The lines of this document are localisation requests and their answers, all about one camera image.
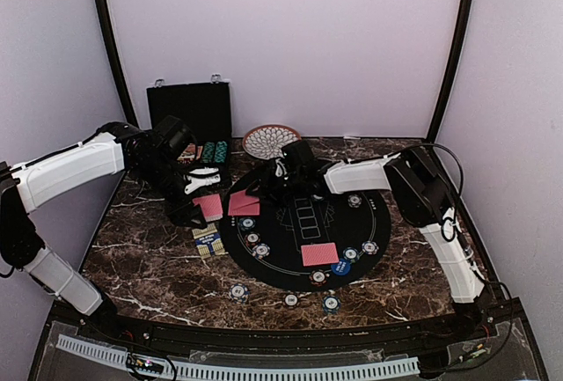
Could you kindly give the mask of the red playing card deck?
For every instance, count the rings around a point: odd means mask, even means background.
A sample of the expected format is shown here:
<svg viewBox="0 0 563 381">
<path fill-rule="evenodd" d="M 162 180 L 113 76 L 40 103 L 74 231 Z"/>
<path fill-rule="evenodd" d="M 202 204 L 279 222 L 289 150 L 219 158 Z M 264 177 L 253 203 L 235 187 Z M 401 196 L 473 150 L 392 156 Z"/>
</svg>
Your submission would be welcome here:
<svg viewBox="0 0 563 381">
<path fill-rule="evenodd" d="M 220 194 L 209 194 L 193 198 L 194 205 L 199 205 L 205 220 L 208 223 L 223 218 L 223 206 Z"/>
</svg>

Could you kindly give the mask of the blue small blind button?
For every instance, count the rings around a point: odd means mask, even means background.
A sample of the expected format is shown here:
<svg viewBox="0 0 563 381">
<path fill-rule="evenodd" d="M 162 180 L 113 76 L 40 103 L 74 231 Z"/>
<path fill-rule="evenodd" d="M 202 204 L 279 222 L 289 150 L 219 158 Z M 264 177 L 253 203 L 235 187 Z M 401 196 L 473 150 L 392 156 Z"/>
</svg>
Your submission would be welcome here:
<svg viewBox="0 0 563 381">
<path fill-rule="evenodd" d="M 348 260 L 340 260 L 331 265 L 331 270 L 335 275 L 344 276 L 350 272 L 351 263 Z"/>
</svg>

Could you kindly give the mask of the blue green chip stack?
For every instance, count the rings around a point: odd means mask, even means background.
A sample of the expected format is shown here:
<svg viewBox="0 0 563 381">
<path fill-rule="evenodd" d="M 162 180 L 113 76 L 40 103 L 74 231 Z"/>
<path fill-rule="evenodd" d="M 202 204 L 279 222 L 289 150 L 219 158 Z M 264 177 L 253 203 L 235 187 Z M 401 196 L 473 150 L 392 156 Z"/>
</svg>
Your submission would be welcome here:
<svg viewBox="0 0 563 381">
<path fill-rule="evenodd" d="M 328 295 L 322 298 L 322 309 L 326 314 L 336 314 L 341 307 L 341 301 L 334 295 Z"/>
</svg>

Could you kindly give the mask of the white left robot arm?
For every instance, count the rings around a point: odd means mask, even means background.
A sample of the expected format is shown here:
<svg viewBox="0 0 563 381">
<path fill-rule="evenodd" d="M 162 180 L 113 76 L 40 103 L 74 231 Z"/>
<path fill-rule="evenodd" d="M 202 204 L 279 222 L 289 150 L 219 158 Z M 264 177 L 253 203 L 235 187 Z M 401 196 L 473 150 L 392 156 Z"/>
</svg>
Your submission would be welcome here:
<svg viewBox="0 0 563 381">
<path fill-rule="evenodd" d="M 1 259 L 11 270 L 30 275 L 55 298 L 89 318 L 91 330 L 105 342 L 124 334 L 123 321 L 113 315 L 112 301 L 40 236 L 35 224 L 47 219 L 57 205 L 62 223 L 51 234 L 77 233 L 79 211 L 94 207 L 101 215 L 101 196 L 109 188 L 103 179 L 127 172 L 146 182 L 165 201 L 165 214 L 180 227 L 203 228 L 197 190 L 220 182 L 214 164 L 182 165 L 178 159 L 194 143 L 194 134 L 179 119 L 165 118 L 156 128 L 143 130 L 112 121 L 86 140 L 16 165 L 1 164 Z M 76 205 L 78 211 L 71 210 Z"/>
</svg>

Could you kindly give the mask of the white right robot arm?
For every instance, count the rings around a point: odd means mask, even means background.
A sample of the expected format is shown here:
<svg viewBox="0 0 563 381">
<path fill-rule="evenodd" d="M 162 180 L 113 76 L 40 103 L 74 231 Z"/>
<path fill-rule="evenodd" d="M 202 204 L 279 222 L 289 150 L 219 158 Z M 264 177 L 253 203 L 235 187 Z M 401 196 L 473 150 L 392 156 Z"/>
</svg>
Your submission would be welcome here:
<svg viewBox="0 0 563 381">
<path fill-rule="evenodd" d="M 454 185 L 431 157 L 434 143 L 405 147 L 375 158 L 327 161 L 316 158 L 306 141 L 291 143 L 269 159 L 251 184 L 260 198 L 282 202 L 289 194 L 391 192 L 403 220 L 432 247 L 450 286 L 454 304 L 476 304 L 486 282 L 457 220 L 460 185 Z"/>
</svg>

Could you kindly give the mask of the blue tan chip stack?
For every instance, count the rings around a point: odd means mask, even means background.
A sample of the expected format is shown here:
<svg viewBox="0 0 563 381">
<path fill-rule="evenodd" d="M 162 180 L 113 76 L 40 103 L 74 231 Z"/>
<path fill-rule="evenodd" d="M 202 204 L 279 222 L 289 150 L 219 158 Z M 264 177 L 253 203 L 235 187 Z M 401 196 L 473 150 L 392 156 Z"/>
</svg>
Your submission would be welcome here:
<svg viewBox="0 0 563 381">
<path fill-rule="evenodd" d="M 229 289 L 229 298 L 233 302 L 244 304 L 247 302 L 249 296 L 250 291 L 244 284 L 236 283 Z"/>
</svg>

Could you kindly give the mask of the red cards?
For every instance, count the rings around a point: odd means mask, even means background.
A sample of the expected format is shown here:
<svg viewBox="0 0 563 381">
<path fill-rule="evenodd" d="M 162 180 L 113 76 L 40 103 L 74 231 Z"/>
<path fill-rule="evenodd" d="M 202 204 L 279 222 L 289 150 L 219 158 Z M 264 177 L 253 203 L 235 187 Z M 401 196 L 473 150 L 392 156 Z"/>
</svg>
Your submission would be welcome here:
<svg viewBox="0 0 563 381">
<path fill-rule="evenodd" d="M 333 242 L 302 245 L 301 255 L 305 267 L 329 265 L 340 261 L 336 244 Z"/>
<path fill-rule="evenodd" d="M 245 190 L 230 195 L 228 203 L 229 216 L 258 216 L 260 199 L 249 195 Z"/>
</svg>

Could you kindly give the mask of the brown white chip stack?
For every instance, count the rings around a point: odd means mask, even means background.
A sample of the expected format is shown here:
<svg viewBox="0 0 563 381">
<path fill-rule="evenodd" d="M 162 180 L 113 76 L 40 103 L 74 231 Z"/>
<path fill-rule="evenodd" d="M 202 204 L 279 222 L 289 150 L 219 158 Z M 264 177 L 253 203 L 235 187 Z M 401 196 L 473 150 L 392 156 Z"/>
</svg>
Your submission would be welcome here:
<svg viewBox="0 0 563 381">
<path fill-rule="evenodd" d="M 298 304 L 298 297 L 295 294 L 288 294 L 284 297 L 284 303 L 287 306 L 295 306 Z"/>
</svg>

